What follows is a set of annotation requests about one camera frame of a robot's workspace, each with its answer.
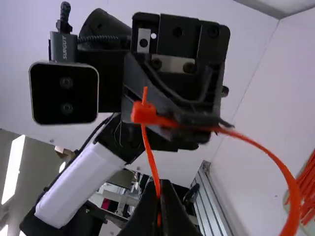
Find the camera lens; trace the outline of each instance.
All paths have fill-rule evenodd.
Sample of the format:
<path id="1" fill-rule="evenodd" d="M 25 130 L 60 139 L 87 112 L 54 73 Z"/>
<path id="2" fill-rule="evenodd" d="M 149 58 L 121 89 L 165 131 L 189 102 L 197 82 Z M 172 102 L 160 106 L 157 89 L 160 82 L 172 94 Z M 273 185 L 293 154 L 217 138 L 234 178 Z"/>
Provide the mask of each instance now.
<path id="1" fill-rule="evenodd" d="M 63 89 L 70 89 L 73 86 L 73 79 L 70 77 L 60 78 L 59 84 Z"/>
<path id="2" fill-rule="evenodd" d="M 63 103 L 61 105 L 61 112 L 64 115 L 70 115 L 73 112 L 73 106 L 69 103 Z"/>

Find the white cover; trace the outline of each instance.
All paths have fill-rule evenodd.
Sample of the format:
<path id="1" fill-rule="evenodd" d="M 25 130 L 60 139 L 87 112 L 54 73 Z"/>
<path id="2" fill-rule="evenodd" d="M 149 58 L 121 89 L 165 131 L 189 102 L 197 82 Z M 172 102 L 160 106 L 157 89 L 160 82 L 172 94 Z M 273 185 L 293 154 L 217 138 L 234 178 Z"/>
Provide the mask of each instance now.
<path id="1" fill-rule="evenodd" d="M 35 216 L 59 229 L 125 162 L 99 143 L 89 144 L 36 206 Z"/>

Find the orange zip tie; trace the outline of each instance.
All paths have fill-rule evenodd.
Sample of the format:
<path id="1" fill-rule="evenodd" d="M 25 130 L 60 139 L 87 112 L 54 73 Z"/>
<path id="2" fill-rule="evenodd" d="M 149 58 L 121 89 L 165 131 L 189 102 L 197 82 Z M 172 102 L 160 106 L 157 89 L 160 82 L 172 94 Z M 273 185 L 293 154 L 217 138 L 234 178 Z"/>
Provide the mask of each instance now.
<path id="1" fill-rule="evenodd" d="M 152 170 L 154 183 L 156 185 L 157 196 L 159 198 L 160 197 L 160 184 L 159 184 L 158 170 L 154 161 L 152 150 L 150 148 L 148 137 L 145 131 L 145 126 L 146 125 L 159 125 L 162 127 L 171 127 L 171 128 L 176 128 L 176 127 L 181 127 L 181 126 L 173 120 L 158 116 L 155 106 L 153 104 L 147 103 L 147 92 L 148 92 L 148 88 L 144 87 L 142 103 L 140 101 L 134 102 L 132 113 L 131 113 L 131 120 L 134 123 L 141 124 L 143 141 L 144 141 L 144 145 L 145 145 L 146 152 L 148 155 L 150 167 Z M 197 128 L 197 129 L 203 130 L 203 131 L 209 131 L 209 132 L 212 132 L 212 131 L 218 132 L 218 133 L 222 133 L 222 134 L 243 140 L 257 147 L 263 152 L 265 152 L 276 163 L 276 165 L 281 170 L 288 184 L 288 188 L 290 192 L 290 200 L 291 200 L 288 219 L 280 233 L 280 236 L 294 236 L 299 227 L 301 197 L 300 197 L 299 188 L 296 184 L 296 180 L 294 179 L 294 177 L 292 176 L 291 172 L 286 167 L 286 165 L 278 157 L 276 157 L 270 150 L 266 149 L 259 143 L 253 141 L 252 139 L 236 131 L 223 129 L 221 127 L 202 127 L 202 128 Z"/>

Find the camera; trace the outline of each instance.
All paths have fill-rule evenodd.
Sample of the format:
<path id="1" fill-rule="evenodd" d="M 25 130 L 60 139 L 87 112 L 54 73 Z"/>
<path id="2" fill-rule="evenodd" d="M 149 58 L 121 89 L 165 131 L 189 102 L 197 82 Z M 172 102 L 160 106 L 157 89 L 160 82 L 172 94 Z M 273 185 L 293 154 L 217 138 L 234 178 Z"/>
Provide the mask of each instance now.
<path id="1" fill-rule="evenodd" d="M 29 70 L 33 119 L 41 125 L 93 122 L 97 70 L 87 64 L 37 62 Z"/>

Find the light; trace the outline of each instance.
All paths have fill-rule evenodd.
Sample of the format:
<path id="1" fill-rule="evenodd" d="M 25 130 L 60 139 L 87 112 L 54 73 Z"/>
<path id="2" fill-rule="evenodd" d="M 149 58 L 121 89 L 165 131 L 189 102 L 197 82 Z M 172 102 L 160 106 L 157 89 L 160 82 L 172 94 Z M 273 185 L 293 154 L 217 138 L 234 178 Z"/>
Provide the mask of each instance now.
<path id="1" fill-rule="evenodd" d="M 12 141 L 8 169 L 6 171 L 1 204 L 5 204 L 15 193 L 23 154 L 25 135 Z"/>
<path id="2" fill-rule="evenodd" d="M 20 231 L 19 236 L 26 236 L 22 231 Z"/>
<path id="3" fill-rule="evenodd" d="M 0 231 L 0 236 L 7 236 L 8 235 L 8 225 L 4 226 L 3 229 Z"/>
<path id="4" fill-rule="evenodd" d="M 65 162 L 63 162 L 59 168 L 59 173 L 61 173 L 65 168 Z"/>

